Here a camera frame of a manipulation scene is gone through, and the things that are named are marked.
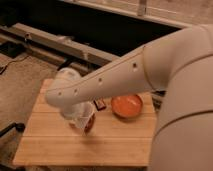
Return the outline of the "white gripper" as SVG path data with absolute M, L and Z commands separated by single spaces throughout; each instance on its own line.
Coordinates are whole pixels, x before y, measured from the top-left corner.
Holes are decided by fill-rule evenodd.
M 80 116 L 84 111 L 84 104 L 79 103 L 61 109 L 61 115 L 67 120 L 73 120 Z

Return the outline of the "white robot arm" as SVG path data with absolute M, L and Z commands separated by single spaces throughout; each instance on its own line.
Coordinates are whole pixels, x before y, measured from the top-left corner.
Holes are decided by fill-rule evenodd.
M 163 95 L 148 171 L 213 171 L 213 24 L 148 42 L 81 78 L 64 69 L 46 99 L 67 110 L 142 92 Z

